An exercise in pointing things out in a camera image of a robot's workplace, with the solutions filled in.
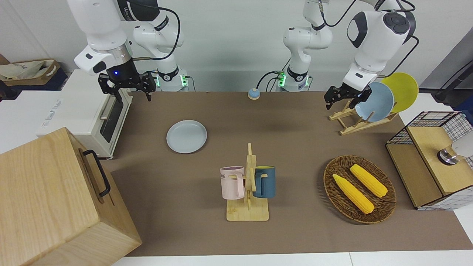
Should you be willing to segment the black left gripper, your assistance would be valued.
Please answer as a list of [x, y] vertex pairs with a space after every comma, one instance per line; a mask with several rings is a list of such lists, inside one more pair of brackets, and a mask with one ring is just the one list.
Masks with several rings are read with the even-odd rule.
[[336, 86], [330, 86], [328, 91], [324, 95], [326, 103], [326, 109], [330, 110], [334, 103], [339, 102], [345, 98], [355, 98], [355, 106], [368, 100], [372, 93], [370, 86], [366, 86], [361, 91], [353, 88], [345, 82], [338, 88]]

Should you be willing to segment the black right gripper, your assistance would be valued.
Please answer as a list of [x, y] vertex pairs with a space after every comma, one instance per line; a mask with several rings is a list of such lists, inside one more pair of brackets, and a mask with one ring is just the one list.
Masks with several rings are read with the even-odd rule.
[[149, 102], [152, 100], [152, 93], [156, 91], [155, 78], [149, 71], [139, 74], [133, 59], [108, 68], [106, 73], [98, 76], [100, 88], [104, 94], [112, 95], [119, 103], [123, 102], [119, 93], [120, 89], [136, 89], [137, 87], [139, 91], [145, 93]]

